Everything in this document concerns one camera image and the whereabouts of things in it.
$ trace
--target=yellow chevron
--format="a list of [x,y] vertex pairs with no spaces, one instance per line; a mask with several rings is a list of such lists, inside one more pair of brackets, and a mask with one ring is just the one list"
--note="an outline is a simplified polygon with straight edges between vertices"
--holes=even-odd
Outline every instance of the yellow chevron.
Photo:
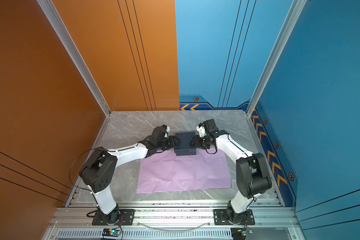
[[280,166],[278,164],[276,164],[275,162],[272,163],[272,172],[273,174],[275,173],[275,167],[277,167],[278,169],[281,170]]
[[253,116],[253,124],[254,124],[254,119],[255,119],[255,118],[259,118],[259,116]]
[[277,186],[280,187],[280,180],[285,182],[285,184],[288,184],[287,181],[280,175],[277,175]]
[[191,108],[191,110],[195,110],[195,108],[197,107],[197,106],[199,106],[200,104],[196,104],[195,106],[193,106],[192,108]]
[[262,136],[262,135],[267,136],[267,135],[265,134],[265,132],[260,131],[260,142],[261,142],[261,136]]
[[186,108],[186,107],[188,107],[189,106],[189,104],[185,104],[182,108],[180,108],[181,110],[183,110],[183,111],[185,111],[185,109],[184,108]]
[[268,162],[269,162],[269,156],[270,156],[270,155],[272,155],[272,156],[276,157],[276,156],[275,156],[275,154],[274,154],[273,152],[268,151]]
[[256,123],[256,132],[259,132],[259,126],[262,127],[261,123]]

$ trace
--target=black mounting plate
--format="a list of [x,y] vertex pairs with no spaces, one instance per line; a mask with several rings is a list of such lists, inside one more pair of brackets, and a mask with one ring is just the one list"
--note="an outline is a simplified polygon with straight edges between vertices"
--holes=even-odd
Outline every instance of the black mounting plate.
[[[121,215],[123,216],[123,226],[130,226],[132,225],[133,219],[135,217],[135,210],[134,209],[120,209],[119,210]],[[107,220],[102,216],[102,214],[99,213],[99,211],[96,211],[95,217],[92,221],[93,226],[104,226],[107,225]]]
[[[214,209],[213,217],[215,219],[215,225],[236,225],[229,222],[228,214],[226,209]],[[245,212],[245,217],[238,225],[254,225],[254,217],[251,209]]]

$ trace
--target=blue wall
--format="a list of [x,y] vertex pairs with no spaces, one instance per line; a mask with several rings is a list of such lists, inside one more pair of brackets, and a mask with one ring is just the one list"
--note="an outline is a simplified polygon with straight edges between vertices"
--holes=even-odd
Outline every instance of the blue wall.
[[201,95],[215,108],[248,101],[291,3],[176,0],[180,95]]
[[360,225],[360,1],[307,1],[260,104],[298,178],[307,239],[343,239],[335,229]]

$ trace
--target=pink sheet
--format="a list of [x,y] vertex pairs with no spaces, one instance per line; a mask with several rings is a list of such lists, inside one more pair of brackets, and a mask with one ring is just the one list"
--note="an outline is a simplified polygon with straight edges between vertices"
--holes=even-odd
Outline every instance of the pink sheet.
[[217,187],[231,187],[231,175],[223,151],[208,154],[197,149],[196,155],[176,156],[173,150],[168,150],[141,160],[137,193]]

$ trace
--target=marble surface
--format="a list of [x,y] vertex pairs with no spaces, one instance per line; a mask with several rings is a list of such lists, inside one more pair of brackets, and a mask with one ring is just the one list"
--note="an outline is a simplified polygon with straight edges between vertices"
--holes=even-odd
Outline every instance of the marble surface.
[[[100,146],[111,149],[132,145],[150,135],[156,126],[163,124],[170,127],[170,135],[176,132],[195,131],[200,122],[208,119],[214,119],[220,130],[229,132],[231,137],[244,148],[258,152],[242,110],[112,112]],[[232,199],[238,191],[236,165],[228,156],[226,158],[232,178],[231,188],[137,194],[141,160],[131,161],[116,168],[110,188],[116,201]],[[260,198],[276,198],[276,193],[272,188]],[[93,203],[94,199],[88,191],[82,190],[76,202]]]

